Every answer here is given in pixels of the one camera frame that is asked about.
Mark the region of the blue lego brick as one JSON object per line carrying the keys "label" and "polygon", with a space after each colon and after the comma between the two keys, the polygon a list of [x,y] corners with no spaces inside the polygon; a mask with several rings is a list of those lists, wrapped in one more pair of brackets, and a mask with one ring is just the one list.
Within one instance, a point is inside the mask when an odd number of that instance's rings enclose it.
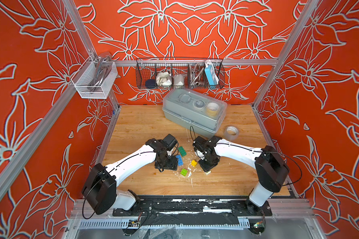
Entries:
{"label": "blue lego brick", "polygon": [[182,160],[181,155],[176,155],[176,158],[178,160],[178,166],[183,166],[183,160]]}

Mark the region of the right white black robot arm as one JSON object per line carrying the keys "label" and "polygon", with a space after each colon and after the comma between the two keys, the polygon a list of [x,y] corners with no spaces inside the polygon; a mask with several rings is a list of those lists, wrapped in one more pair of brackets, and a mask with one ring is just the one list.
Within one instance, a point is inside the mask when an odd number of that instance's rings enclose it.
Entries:
{"label": "right white black robot arm", "polygon": [[198,164],[209,172],[220,162],[221,157],[230,158],[256,170],[258,183],[245,202],[250,214],[257,212],[274,194],[280,192],[290,172],[288,165],[272,146],[255,148],[233,143],[219,136],[205,139],[198,136],[193,148],[199,157]]}

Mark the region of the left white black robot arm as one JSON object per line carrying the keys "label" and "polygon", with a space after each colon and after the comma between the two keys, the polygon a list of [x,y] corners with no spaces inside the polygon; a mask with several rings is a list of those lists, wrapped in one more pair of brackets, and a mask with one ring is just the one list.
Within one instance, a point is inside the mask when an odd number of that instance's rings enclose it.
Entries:
{"label": "left white black robot arm", "polygon": [[118,186],[130,175],[147,164],[154,163],[159,172],[176,171],[178,159],[174,155],[178,141],[168,134],[164,139],[150,139],[137,151],[123,159],[108,164],[96,164],[90,171],[82,195],[94,214],[100,215],[111,208],[130,210],[138,201],[131,190],[118,190]]}

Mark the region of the dark green lego brick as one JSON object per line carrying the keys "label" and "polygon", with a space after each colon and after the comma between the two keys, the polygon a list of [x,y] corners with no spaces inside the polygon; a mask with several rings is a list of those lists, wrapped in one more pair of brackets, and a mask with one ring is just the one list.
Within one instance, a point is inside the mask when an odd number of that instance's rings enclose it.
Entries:
{"label": "dark green lego brick", "polygon": [[178,151],[181,156],[186,156],[186,151],[182,146],[178,147]]}

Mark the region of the clear tape roll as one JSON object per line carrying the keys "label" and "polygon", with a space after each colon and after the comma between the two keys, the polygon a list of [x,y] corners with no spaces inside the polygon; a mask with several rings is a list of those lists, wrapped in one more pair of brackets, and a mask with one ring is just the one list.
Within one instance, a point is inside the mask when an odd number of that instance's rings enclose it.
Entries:
{"label": "clear tape roll", "polygon": [[233,125],[228,125],[224,130],[224,138],[228,141],[234,141],[239,136],[239,129]]}

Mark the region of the grey plastic toolbox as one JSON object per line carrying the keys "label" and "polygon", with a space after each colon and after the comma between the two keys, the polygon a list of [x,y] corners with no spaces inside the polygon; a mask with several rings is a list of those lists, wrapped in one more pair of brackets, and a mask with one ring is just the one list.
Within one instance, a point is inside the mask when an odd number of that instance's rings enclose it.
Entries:
{"label": "grey plastic toolbox", "polygon": [[227,103],[187,89],[171,90],[163,98],[167,119],[207,138],[216,135],[226,116]]}

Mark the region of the white crumpled item in basket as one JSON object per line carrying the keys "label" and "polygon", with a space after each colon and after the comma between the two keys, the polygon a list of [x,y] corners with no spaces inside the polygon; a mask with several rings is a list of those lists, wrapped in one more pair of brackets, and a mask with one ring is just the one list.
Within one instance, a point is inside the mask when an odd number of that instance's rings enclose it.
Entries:
{"label": "white crumpled item in basket", "polygon": [[168,88],[172,85],[172,77],[169,72],[160,72],[156,76],[156,84],[159,87]]}

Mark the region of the blue box in basket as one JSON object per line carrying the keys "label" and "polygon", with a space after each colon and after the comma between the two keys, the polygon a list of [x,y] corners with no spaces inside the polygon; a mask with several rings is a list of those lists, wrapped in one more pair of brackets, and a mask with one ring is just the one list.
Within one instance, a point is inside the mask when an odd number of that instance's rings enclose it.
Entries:
{"label": "blue box in basket", "polygon": [[217,85],[219,84],[219,79],[214,71],[214,66],[207,65],[204,69],[204,72],[205,72],[209,87],[211,89],[216,89]]}

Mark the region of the clear plastic bin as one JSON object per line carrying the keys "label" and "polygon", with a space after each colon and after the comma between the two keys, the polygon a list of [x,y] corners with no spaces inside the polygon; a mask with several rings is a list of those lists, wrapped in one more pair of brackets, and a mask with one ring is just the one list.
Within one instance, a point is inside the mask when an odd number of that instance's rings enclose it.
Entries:
{"label": "clear plastic bin", "polygon": [[118,70],[114,61],[88,60],[81,66],[72,82],[81,98],[106,99],[117,76]]}

